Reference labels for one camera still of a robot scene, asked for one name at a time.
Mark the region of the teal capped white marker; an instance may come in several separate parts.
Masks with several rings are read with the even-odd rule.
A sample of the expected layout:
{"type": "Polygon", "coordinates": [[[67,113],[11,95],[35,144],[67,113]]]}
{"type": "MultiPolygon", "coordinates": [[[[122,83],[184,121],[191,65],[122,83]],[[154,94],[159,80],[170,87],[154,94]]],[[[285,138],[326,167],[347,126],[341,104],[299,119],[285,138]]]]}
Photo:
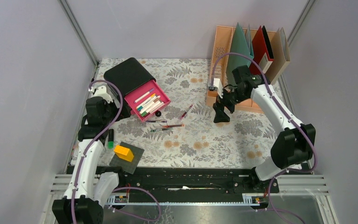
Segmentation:
{"type": "Polygon", "coordinates": [[[147,99],[145,102],[143,102],[141,105],[139,105],[137,107],[137,111],[141,111],[142,109],[144,109],[145,107],[147,107],[147,105],[149,105],[151,102],[153,102],[154,100],[158,99],[160,96],[153,96],[150,97],[149,99],[147,99]]]}

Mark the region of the green capped white marker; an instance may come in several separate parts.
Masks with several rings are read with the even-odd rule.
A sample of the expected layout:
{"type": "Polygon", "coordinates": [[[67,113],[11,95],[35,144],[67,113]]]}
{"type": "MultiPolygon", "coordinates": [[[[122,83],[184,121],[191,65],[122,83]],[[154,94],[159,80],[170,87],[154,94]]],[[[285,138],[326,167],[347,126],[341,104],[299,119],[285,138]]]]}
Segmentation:
{"type": "Polygon", "coordinates": [[[145,117],[147,114],[153,112],[154,110],[158,109],[160,106],[162,106],[164,104],[164,102],[158,101],[156,102],[154,105],[152,105],[150,108],[148,108],[147,110],[145,110],[141,116],[145,117]]]}

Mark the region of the purple capped white marker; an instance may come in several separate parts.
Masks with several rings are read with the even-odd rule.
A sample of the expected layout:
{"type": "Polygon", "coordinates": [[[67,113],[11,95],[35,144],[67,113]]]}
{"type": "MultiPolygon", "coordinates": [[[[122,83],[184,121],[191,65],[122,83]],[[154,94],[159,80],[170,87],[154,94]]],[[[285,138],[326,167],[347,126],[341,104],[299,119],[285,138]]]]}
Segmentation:
{"type": "Polygon", "coordinates": [[[148,96],[150,93],[152,93],[154,91],[154,88],[150,89],[149,91],[145,92],[143,95],[141,95],[140,97],[138,97],[137,99],[134,100],[134,103],[138,103],[140,100],[142,100],[143,98],[145,98],[146,96],[148,96]]]}

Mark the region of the black pink drawer box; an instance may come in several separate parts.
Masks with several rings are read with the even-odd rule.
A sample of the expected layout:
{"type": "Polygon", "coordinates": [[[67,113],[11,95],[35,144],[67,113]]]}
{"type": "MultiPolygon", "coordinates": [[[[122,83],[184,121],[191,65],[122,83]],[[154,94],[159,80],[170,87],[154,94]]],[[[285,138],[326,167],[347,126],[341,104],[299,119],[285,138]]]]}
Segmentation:
{"type": "Polygon", "coordinates": [[[104,73],[103,78],[106,81],[113,83],[123,96],[124,103],[122,112],[119,116],[120,119],[128,118],[131,115],[137,115],[142,122],[145,122],[154,116],[156,112],[160,112],[163,108],[168,106],[171,102],[162,88],[157,84],[156,78],[154,78],[136,58],[128,58],[107,70],[104,73]],[[135,99],[152,88],[154,88],[152,93],[138,103],[134,103],[135,99]],[[160,96],[159,101],[164,102],[164,104],[153,112],[147,114],[145,117],[142,117],[139,113],[140,111],[137,111],[136,108],[154,93],[156,96],[160,96]]]}

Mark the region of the black gel pen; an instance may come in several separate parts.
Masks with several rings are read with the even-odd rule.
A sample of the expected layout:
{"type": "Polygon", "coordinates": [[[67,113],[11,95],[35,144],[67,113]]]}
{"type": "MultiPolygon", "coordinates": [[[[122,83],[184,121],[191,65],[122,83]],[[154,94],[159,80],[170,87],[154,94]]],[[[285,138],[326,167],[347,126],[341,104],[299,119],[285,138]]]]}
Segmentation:
{"type": "Polygon", "coordinates": [[[151,133],[156,133],[156,132],[160,132],[160,131],[168,131],[168,130],[172,130],[172,127],[168,127],[168,128],[157,128],[157,129],[152,129],[150,130],[151,133]]]}

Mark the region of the yellow white marker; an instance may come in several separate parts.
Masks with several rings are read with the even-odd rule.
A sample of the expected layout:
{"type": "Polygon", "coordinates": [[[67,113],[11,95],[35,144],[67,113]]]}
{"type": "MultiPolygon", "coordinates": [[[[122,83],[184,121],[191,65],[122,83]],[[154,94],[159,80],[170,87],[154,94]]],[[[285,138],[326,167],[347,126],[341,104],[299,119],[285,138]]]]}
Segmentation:
{"type": "Polygon", "coordinates": [[[156,94],[152,94],[149,98],[147,98],[144,102],[142,102],[136,109],[139,111],[143,107],[145,107],[146,104],[148,104],[150,101],[152,101],[156,97],[156,94]]]}

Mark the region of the brown capped white marker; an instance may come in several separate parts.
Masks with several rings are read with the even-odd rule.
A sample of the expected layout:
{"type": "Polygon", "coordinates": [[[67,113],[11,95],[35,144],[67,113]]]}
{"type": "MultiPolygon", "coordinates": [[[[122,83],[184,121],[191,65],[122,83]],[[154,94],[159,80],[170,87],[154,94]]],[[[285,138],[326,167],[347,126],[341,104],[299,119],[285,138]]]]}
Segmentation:
{"type": "Polygon", "coordinates": [[[159,98],[155,98],[153,101],[151,101],[148,105],[146,105],[144,108],[140,110],[140,114],[145,113],[147,110],[152,108],[156,103],[159,102],[159,98]]]}

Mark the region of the red folder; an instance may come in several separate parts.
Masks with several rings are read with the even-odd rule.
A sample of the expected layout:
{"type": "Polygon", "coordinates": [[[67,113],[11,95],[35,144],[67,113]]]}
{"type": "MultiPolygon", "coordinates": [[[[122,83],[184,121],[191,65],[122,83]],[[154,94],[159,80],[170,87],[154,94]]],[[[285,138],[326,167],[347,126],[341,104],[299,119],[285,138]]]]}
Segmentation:
{"type": "Polygon", "coordinates": [[[274,61],[274,54],[268,33],[264,26],[260,26],[252,39],[254,61],[259,65],[264,74],[274,61]]]}

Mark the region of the teal folder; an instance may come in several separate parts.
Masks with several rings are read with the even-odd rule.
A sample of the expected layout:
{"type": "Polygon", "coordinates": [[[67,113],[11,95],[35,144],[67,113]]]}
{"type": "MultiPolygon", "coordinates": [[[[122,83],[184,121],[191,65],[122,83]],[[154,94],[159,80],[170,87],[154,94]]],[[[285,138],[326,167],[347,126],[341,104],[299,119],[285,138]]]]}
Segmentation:
{"type": "MultiPolygon", "coordinates": [[[[241,55],[245,55],[251,59],[254,59],[254,50],[251,39],[251,34],[249,31],[244,31],[243,27],[237,23],[236,28],[234,30],[234,34],[231,41],[230,53],[238,53],[241,55]]],[[[236,85],[234,76],[232,74],[233,70],[239,66],[250,66],[252,63],[241,56],[237,55],[229,55],[227,62],[227,83],[230,85],[236,85]]]]}

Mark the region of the beige folder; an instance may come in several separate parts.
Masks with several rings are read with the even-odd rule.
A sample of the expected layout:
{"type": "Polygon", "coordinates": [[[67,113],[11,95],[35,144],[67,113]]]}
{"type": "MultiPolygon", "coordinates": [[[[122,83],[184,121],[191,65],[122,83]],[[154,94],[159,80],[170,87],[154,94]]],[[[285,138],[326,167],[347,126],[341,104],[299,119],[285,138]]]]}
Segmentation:
{"type": "Polygon", "coordinates": [[[266,76],[271,84],[274,84],[290,63],[289,44],[283,27],[276,31],[270,43],[274,61],[267,70],[266,76]]]}

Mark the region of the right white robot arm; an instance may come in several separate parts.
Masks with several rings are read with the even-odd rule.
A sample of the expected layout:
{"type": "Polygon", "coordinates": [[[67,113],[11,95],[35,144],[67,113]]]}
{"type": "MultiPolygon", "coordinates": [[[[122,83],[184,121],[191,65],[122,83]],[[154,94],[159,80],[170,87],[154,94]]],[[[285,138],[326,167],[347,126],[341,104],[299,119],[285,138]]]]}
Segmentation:
{"type": "Polygon", "coordinates": [[[252,75],[246,65],[234,69],[232,75],[234,84],[223,86],[218,78],[211,84],[211,88],[218,91],[213,104],[214,123],[229,122],[230,117],[224,110],[233,113],[237,104],[251,99],[277,133],[270,157],[252,169],[249,179],[250,189],[261,192],[266,188],[267,180],[313,157],[316,130],[312,124],[304,124],[289,111],[263,75],[252,75]]]}

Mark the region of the floral table mat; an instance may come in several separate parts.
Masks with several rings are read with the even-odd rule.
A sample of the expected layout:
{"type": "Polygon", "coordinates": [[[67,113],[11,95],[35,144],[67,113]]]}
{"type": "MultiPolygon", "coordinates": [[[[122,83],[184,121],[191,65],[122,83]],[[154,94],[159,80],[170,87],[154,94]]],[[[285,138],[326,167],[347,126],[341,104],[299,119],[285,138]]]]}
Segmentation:
{"type": "Polygon", "coordinates": [[[125,142],[145,150],[140,166],[252,168],[270,156],[277,133],[264,114],[235,110],[230,122],[213,122],[215,112],[206,105],[210,60],[140,58],[139,62],[171,100],[161,117],[150,119],[167,123],[142,122],[132,115],[112,126],[116,145],[125,142]],[[176,124],[185,126],[150,132],[176,124]]]}

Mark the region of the orange gel pen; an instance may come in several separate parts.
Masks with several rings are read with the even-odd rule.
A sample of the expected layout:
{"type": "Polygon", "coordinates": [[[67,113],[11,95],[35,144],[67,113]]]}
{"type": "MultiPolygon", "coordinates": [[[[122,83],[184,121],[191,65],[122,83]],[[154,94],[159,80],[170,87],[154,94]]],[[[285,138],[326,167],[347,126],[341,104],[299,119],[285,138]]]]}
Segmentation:
{"type": "Polygon", "coordinates": [[[176,125],[166,125],[162,126],[162,128],[174,128],[174,127],[184,127],[184,124],[176,124],[176,125]]]}

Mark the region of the purple gel pen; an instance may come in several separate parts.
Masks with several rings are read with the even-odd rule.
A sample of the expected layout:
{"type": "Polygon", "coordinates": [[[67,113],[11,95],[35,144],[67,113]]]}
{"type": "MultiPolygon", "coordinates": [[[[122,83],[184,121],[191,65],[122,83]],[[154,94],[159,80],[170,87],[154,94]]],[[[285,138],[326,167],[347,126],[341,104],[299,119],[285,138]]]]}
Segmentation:
{"type": "Polygon", "coordinates": [[[167,123],[166,120],[147,120],[147,123],[167,123]]]}

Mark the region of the black mounting rail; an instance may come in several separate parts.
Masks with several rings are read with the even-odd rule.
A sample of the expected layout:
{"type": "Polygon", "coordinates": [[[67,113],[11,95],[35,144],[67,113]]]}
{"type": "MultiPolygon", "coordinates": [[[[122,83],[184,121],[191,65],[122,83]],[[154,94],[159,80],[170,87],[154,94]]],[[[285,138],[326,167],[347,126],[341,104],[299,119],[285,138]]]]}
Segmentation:
{"type": "Polygon", "coordinates": [[[130,174],[121,167],[98,166],[95,174],[105,172],[117,172],[120,187],[143,188],[160,203],[240,203],[243,194],[279,192],[277,181],[258,181],[252,169],[137,167],[130,174]]]}

